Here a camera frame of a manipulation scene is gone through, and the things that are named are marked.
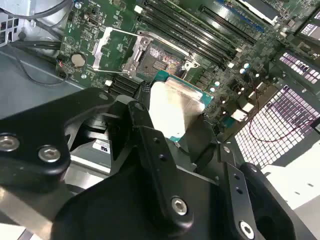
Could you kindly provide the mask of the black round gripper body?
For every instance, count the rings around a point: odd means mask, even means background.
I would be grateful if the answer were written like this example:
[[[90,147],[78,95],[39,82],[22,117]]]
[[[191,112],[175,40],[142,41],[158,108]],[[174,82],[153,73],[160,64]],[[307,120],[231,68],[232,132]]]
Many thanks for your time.
[[[229,240],[237,232],[227,200],[237,169],[218,167],[214,184],[179,170],[168,149],[140,149],[115,175],[69,200],[56,240]]]

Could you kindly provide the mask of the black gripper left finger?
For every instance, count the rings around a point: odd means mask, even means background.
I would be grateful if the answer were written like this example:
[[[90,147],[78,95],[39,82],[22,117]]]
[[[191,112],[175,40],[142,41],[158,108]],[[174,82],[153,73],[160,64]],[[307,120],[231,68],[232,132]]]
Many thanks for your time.
[[[87,88],[2,119],[1,136],[16,138],[18,147],[0,152],[0,182],[36,193],[56,188],[71,164],[70,147],[76,134],[97,114],[106,114],[119,128],[113,175],[134,151],[169,150],[144,105],[131,100],[122,113],[108,114],[113,104],[114,99],[101,89]]]

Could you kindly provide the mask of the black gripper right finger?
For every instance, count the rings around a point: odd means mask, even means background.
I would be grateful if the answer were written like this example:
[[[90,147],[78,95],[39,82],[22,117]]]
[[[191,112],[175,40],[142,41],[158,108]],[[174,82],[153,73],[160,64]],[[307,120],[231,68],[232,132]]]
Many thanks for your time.
[[[193,172],[211,180],[211,186],[196,186],[192,197],[208,216],[212,240],[300,239],[298,216],[258,168],[237,165],[203,115],[191,122],[184,138]]]

